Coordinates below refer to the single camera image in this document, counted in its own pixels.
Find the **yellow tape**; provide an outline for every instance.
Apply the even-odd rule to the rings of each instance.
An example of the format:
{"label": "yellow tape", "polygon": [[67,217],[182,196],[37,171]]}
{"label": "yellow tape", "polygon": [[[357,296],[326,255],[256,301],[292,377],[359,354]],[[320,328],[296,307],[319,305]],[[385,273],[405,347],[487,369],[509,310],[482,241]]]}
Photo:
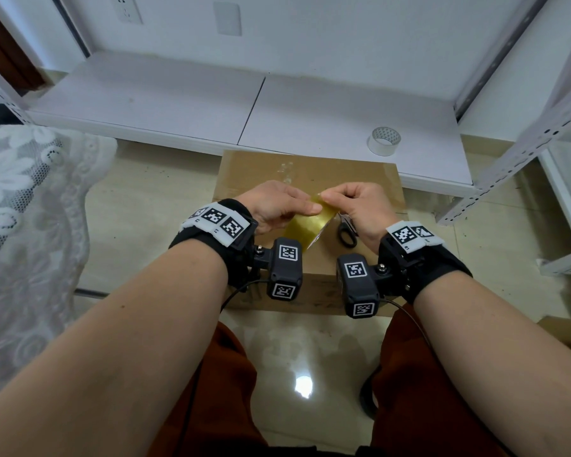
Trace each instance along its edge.
{"label": "yellow tape", "polygon": [[338,210],[325,203],[315,194],[311,201],[321,205],[321,212],[315,216],[294,215],[287,228],[284,237],[296,239],[303,246],[303,253],[315,242],[326,225],[336,216]]}

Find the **brown pants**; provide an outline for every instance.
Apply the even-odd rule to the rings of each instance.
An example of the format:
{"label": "brown pants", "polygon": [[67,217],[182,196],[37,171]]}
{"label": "brown pants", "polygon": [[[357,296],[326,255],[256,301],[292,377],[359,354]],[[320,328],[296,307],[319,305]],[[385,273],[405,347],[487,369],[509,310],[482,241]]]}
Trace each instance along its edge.
{"label": "brown pants", "polygon": [[[405,308],[414,314],[412,307]],[[222,323],[213,334],[200,372],[180,455],[226,455],[235,450],[258,454],[267,444],[250,411],[256,369]],[[192,380],[160,429],[149,457],[173,455],[191,389]],[[379,411],[370,446],[388,456],[504,455],[450,383],[417,326],[400,310],[383,340],[381,371],[374,377],[373,392]]]}

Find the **light switch plate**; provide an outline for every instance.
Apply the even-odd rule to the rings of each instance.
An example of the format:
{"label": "light switch plate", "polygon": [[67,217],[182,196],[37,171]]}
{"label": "light switch plate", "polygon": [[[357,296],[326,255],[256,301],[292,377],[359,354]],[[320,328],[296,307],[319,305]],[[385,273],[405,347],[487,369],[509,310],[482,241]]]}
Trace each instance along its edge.
{"label": "light switch plate", "polygon": [[241,12],[239,5],[228,2],[213,2],[213,14],[219,34],[241,36]]}
{"label": "light switch plate", "polygon": [[142,24],[135,0],[112,0],[112,4],[121,22]]}

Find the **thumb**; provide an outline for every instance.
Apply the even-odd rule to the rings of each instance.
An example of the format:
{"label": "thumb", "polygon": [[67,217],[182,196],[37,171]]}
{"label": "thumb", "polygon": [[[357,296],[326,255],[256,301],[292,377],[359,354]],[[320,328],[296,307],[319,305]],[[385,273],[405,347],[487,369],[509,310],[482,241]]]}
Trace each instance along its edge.
{"label": "thumb", "polygon": [[328,205],[332,205],[333,207],[336,207],[347,214],[349,214],[353,210],[353,204],[355,199],[346,197],[340,192],[324,191],[321,193],[321,198]]}
{"label": "thumb", "polygon": [[310,202],[309,200],[296,199],[291,197],[286,205],[286,213],[297,213],[299,215],[313,216],[321,211],[319,203]]}

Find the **forearm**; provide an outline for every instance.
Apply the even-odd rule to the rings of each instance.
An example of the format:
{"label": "forearm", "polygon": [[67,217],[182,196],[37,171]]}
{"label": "forearm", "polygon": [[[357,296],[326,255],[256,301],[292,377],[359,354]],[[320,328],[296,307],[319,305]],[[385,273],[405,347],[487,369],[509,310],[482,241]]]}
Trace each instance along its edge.
{"label": "forearm", "polygon": [[226,281],[191,240],[98,303],[0,392],[0,455],[144,454],[205,353]]}
{"label": "forearm", "polygon": [[519,457],[571,456],[571,351],[461,272],[415,310],[462,397]]}

